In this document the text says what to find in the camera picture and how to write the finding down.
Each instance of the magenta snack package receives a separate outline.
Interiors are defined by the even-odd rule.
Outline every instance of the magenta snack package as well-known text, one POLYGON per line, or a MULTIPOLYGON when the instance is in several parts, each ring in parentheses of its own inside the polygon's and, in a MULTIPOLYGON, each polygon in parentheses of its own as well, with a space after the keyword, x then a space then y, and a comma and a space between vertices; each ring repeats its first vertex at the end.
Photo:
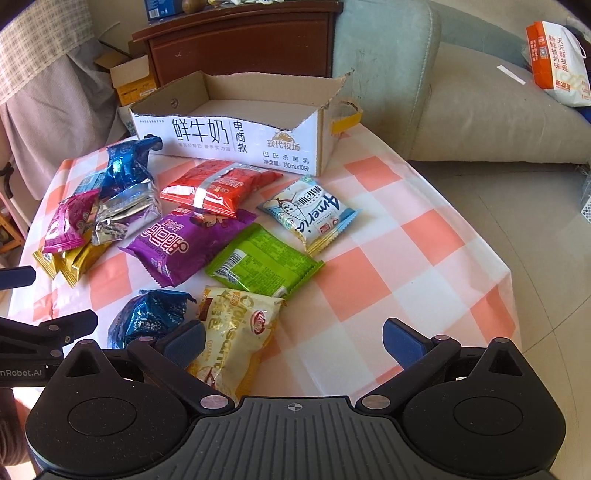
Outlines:
POLYGON ((89 190, 60 202, 45 235, 44 254, 65 252, 86 243, 82 234, 98 195, 98 189, 89 190))

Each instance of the yellow snack package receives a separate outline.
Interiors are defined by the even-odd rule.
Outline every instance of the yellow snack package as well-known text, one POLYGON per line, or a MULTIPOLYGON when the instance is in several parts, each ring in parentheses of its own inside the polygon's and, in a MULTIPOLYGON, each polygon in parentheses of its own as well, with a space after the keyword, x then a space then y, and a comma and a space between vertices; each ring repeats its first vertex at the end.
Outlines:
POLYGON ((187 372, 236 402, 248 395, 283 303, 247 291, 205 287, 199 307, 205 349, 187 372))
POLYGON ((60 270, 71 288, 74 288, 81 276, 95 264, 112 243, 93 245, 90 242, 92 229, 87 230, 83 237, 86 243, 82 247, 61 253, 60 270))
POLYGON ((39 266, 53 280, 60 271, 61 262, 59 256, 54 254, 44 254, 42 250, 43 247, 41 247, 36 252, 33 252, 33 258, 37 260, 39 266))

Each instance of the plaid fabric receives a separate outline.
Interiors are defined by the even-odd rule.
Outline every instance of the plaid fabric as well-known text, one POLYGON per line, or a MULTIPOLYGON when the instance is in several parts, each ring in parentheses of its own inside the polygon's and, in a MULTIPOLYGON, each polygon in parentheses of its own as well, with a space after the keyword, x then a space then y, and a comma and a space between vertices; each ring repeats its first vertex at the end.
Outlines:
POLYGON ((86 0, 37 0, 0 32, 0 105, 92 38, 86 0))
MULTIPOLYGON (((33 265, 59 201, 80 181, 106 166, 105 149, 66 160, 29 232, 22 265, 33 265)), ((201 162, 150 156, 150 170, 166 186, 201 162)), ((301 243, 272 217, 255 210, 297 176, 287 174, 245 204, 275 236, 301 243)), ((424 335, 446 333, 466 346, 496 336, 520 345, 511 272, 484 240, 399 155, 358 125, 343 134, 320 182, 361 213, 319 258, 326 265, 290 299, 272 342, 263 352, 253 394, 349 395, 352 400, 400 371, 382 346, 382 325, 398 317, 424 335)), ((164 202, 168 211, 173 204, 164 202)), ((92 335, 106 346, 109 325, 141 288, 157 288, 139 261, 111 247, 70 289, 37 267, 37 281, 13 292, 9 318, 37 323, 92 308, 92 335)), ((202 271, 178 289, 200 298, 216 284, 202 271)))

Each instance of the pink and white tablecloth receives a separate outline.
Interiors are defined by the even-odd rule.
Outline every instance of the pink and white tablecloth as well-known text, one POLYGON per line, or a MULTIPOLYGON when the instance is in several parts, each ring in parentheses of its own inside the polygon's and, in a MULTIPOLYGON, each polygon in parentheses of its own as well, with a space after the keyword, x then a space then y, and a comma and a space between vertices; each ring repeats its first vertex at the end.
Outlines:
MULTIPOLYGON (((106 167, 102 149, 60 167, 39 208, 21 265, 37 268, 37 281, 15 290, 9 317, 38 323, 91 308, 99 317, 92 338, 106 346, 107 329, 140 289, 158 288, 135 258, 110 247, 70 288, 61 275, 50 280, 32 253, 40 247, 59 201, 91 171, 106 167)), ((200 160, 150 156, 150 170, 165 186, 200 160)), ((245 207, 288 244, 299 241, 256 205, 297 176, 285 175, 253 195, 245 207)), ((337 144, 319 179, 333 195, 362 210, 319 258, 324 268, 288 302, 264 351, 253 394, 361 395, 400 371, 384 351, 384 321, 398 317, 424 335, 446 333, 467 346, 496 336, 520 345, 511 272, 486 242, 399 155, 363 126, 337 144)), ((166 213, 174 205, 164 202, 166 213)), ((178 290, 199 299, 216 284, 199 272, 178 290)))

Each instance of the screw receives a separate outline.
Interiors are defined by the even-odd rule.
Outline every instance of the screw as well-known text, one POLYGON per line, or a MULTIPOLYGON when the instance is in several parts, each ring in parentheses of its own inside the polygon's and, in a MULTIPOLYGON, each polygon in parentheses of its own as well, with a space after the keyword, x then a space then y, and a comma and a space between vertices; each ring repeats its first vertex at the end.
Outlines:
POLYGON ((208 410, 218 410, 219 408, 224 408, 230 402, 226 397, 222 397, 221 395, 208 395, 207 397, 203 397, 200 403, 203 408, 208 410))
POLYGON ((368 395, 361 401, 365 408, 370 410, 383 410, 390 406, 390 400, 383 395, 368 395))

